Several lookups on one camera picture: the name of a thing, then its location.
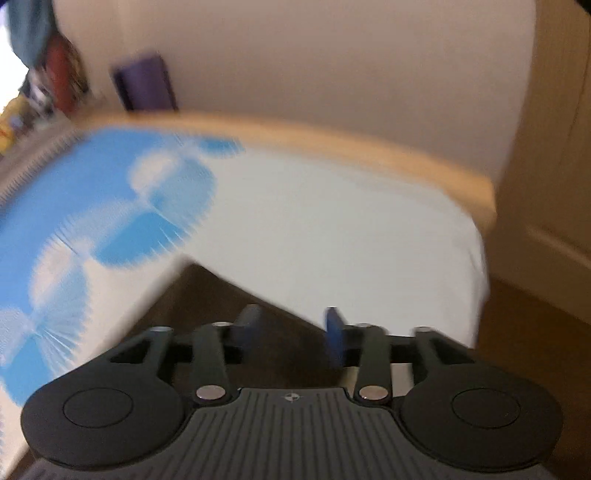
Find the purple object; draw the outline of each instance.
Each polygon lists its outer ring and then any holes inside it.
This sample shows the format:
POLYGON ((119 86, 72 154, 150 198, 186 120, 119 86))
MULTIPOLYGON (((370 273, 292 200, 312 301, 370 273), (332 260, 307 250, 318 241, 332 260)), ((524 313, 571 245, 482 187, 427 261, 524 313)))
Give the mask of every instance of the purple object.
POLYGON ((127 111, 177 110, 162 57, 150 55, 116 68, 111 76, 127 111))

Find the wooden floor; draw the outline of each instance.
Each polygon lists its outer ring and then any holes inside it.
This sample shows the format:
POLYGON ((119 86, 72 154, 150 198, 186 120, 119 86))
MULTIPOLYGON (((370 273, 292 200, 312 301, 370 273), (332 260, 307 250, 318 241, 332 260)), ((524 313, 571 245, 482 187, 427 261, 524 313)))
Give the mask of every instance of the wooden floor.
POLYGON ((477 350, 558 399, 564 428, 548 467, 561 480, 591 479, 591 325, 493 279, 477 350))

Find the bed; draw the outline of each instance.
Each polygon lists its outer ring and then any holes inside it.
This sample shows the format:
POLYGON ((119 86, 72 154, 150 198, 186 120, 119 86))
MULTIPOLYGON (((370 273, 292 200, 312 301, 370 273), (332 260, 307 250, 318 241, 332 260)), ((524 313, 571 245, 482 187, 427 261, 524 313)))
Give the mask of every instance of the bed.
POLYGON ((322 325, 469 346, 487 293, 485 177, 374 138, 192 113, 90 116, 0 223, 2 473, 40 385, 116 343, 187 259, 322 325))

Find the door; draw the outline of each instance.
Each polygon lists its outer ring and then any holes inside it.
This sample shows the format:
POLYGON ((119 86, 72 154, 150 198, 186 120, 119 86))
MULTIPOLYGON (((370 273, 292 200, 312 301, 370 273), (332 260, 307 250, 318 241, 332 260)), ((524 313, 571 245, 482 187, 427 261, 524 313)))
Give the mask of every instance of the door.
POLYGON ((487 240, 491 273, 591 323, 590 16, 538 0, 530 87, 487 240))

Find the blue and white blanket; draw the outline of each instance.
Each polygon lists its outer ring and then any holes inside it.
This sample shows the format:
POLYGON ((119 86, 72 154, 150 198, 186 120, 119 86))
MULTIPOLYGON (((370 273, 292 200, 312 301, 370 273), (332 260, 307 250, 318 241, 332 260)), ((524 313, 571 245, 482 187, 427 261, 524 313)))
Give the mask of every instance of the blue and white blanket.
POLYGON ((181 256, 312 321, 472 343, 480 237, 427 187, 228 139, 104 129, 52 162, 0 220, 0 462, 41 385, 117 340, 181 256))

